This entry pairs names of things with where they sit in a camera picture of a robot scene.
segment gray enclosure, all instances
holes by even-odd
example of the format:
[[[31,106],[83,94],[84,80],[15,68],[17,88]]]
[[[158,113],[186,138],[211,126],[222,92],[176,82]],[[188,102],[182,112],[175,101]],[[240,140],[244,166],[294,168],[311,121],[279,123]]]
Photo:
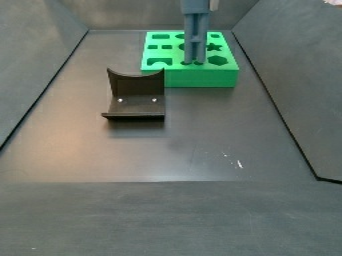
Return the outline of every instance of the gray enclosure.
[[[91,29],[182,29],[179,0],[60,0]],[[258,0],[222,0],[212,29],[231,29]]]
[[[262,0],[234,28],[317,175],[342,180],[342,10]]]
[[[341,256],[310,165],[342,180],[342,10],[220,2],[236,88],[166,88],[164,122],[108,122],[105,70],[140,74],[179,1],[0,0],[0,255]]]
[[[87,28],[55,0],[0,0],[0,146]]]

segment black plastic piece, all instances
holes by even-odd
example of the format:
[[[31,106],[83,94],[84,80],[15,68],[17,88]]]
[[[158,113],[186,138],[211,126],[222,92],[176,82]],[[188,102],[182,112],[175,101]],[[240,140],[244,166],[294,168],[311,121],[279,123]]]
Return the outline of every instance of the black plastic piece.
[[[127,76],[107,69],[112,102],[107,119],[164,118],[164,70],[146,76]]]

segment gray floor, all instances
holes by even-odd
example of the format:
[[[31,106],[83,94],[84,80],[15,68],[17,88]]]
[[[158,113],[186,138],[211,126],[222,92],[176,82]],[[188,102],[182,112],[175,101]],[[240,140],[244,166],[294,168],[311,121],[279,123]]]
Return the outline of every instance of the gray floor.
[[[342,190],[258,182],[0,187],[0,254],[339,256]]]
[[[314,180],[230,32],[235,89],[167,90],[164,124],[100,117],[143,35],[87,36],[1,151],[0,255],[339,256],[341,186]],[[202,182],[111,183],[170,180]]]
[[[252,67],[235,89],[166,90],[163,122],[113,122],[105,69],[136,74],[144,32],[91,32],[0,155],[1,181],[314,181]]]

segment green shape sorter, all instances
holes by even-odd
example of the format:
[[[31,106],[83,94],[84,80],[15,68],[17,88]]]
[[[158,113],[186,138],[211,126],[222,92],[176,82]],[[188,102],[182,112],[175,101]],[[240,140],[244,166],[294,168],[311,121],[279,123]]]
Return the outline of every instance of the green shape sorter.
[[[143,73],[166,69],[166,87],[234,87],[239,67],[220,32],[207,34],[207,61],[184,64],[184,32],[147,32]]]

